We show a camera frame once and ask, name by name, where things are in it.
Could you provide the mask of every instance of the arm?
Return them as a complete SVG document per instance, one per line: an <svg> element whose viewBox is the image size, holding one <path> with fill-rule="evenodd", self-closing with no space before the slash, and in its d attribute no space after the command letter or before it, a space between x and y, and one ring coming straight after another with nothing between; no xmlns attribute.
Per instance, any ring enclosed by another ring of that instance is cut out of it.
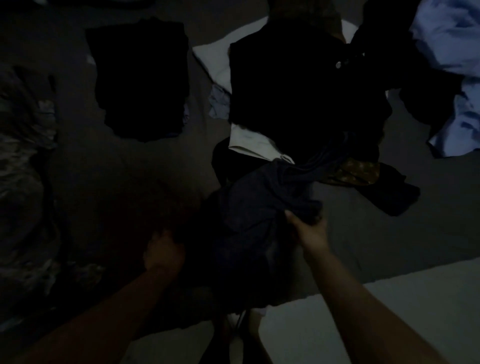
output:
<svg viewBox="0 0 480 364"><path fill-rule="evenodd" d="M310 226L289 211L286 216L353 363L446 363L329 251L325 219Z"/></svg>
<svg viewBox="0 0 480 364"><path fill-rule="evenodd" d="M14 363L117 363L153 309L161 293L178 275L182 245L169 232L154 233L144 255L147 271L106 301L54 330Z"/></svg>

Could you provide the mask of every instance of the blue fabric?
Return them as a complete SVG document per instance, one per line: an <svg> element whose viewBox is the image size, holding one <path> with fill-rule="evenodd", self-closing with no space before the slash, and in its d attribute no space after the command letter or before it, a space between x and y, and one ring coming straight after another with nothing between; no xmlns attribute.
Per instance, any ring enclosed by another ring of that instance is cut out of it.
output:
<svg viewBox="0 0 480 364"><path fill-rule="evenodd" d="M423 0L410 31L432 67L465 76L454 115L429 142L444 157L480 148L480 2Z"/></svg>

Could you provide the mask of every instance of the person's left arm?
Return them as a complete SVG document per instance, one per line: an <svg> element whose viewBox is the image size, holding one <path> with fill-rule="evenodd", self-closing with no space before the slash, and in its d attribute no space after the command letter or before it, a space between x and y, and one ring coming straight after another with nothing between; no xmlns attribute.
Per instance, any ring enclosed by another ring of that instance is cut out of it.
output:
<svg viewBox="0 0 480 364"><path fill-rule="evenodd" d="M144 255L147 271L106 301L54 330L13 363L118 363L185 260L171 233L154 234Z"/></svg>

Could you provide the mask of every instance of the person's left hand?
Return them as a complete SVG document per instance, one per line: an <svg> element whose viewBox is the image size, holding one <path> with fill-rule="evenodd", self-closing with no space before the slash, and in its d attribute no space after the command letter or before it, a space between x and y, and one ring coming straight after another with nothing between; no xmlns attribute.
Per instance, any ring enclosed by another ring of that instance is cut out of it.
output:
<svg viewBox="0 0 480 364"><path fill-rule="evenodd" d="M174 279L180 273L184 262L185 247L183 244L175 244L170 230L163 230L162 234L153 233L144 253L146 269L159 267L170 279Z"/></svg>

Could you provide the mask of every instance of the forearm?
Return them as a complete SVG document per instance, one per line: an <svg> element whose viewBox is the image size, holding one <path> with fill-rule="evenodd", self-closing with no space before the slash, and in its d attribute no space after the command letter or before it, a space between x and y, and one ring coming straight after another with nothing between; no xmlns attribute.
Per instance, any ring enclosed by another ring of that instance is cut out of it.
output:
<svg viewBox="0 0 480 364"><path fill-rule="evenodd" d="M117 363L170 284L154 267L112 297L59 327L14 363Z"/></svg>
<svg viewBox="0 0 480 364"><path fill-rule="evenodd" d="M310 266L353 363L445 363L329 252Z"/></svg>

